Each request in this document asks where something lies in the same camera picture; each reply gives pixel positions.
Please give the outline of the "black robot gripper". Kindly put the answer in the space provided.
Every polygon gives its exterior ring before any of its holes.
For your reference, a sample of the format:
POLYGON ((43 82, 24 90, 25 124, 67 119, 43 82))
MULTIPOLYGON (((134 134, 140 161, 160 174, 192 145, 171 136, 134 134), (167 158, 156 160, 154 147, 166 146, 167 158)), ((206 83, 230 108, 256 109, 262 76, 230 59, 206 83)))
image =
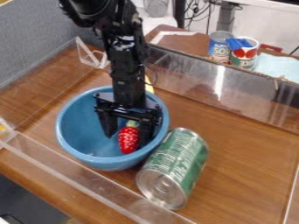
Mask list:
POLYGON ((155 126, 162 120, 158 104, 146 98, 146 65, 148 46, 143 19, 131 0, 91 0, 91 25, 100 29, 111 61, 112 99, 96 95, 97 117, 107 137, 117 131, 117 118, 155 126))

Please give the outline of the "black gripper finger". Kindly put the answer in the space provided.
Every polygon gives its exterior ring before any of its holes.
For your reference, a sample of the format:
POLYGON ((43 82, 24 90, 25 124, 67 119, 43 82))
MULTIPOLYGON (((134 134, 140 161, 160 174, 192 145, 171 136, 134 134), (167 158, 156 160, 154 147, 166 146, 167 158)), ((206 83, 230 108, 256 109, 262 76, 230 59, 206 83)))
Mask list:
POLYGON ((144 147, 148 144, 152 138, 152 134, 154 134, 154 125, 151 121, 142 120, 139 122, 139 143, 142 147, 144 147))

